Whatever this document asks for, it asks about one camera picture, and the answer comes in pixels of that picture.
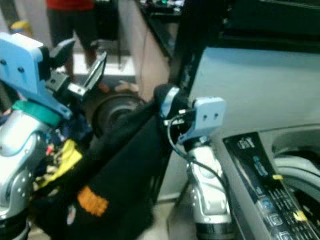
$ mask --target person's leg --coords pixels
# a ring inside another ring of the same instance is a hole
[[[47,16],[51,41],[54,47],[63,40],[71,39],[73,37],[73,28],[69,12],[48,8]],[[71,81],[74,81],[74,58],[72,54],[65,62],[64,67],[66,74],[70,76]]]
[[[98,39],[94,10],[75,12],[73,25],[84,50],[85,61],[88,67],[95,62],[97,55],[91,43]]]

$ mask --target tile floor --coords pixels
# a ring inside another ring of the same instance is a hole
[[[173,208],[174,203],[162,203],[154,207],[154,224],[137,240],[169,240],[167,231],[167,218]],[[28,240],[50,240],[42,230],[35,228],[30,234]]]

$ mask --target washing machine drum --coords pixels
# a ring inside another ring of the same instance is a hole
[[[307,218],[320,230],[320,162],[283,155],[275,158],[275,164]]]

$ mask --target person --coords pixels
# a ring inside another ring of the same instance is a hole
[[[91,43],[98,39],[93,0],[46,0],[46,7],[53,46],[72,38],[75,32],[83,47],[86,64],[91,67],[97,58]],[[74,82],[72,55],[64,66]]]

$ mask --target yellow cloth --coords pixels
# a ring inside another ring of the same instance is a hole
[[[82,158],[80,152],[76,150],[76,143],[73,140],[68,139],[63,146],[62,149],[62,158],[61,158],[61,165],[56,171],[54,175],[48,178],[44,183],[40,185],[40,188],[45,187],[48,183],[53,182],[57,178],[64,175],[68,172],[79,160]]]

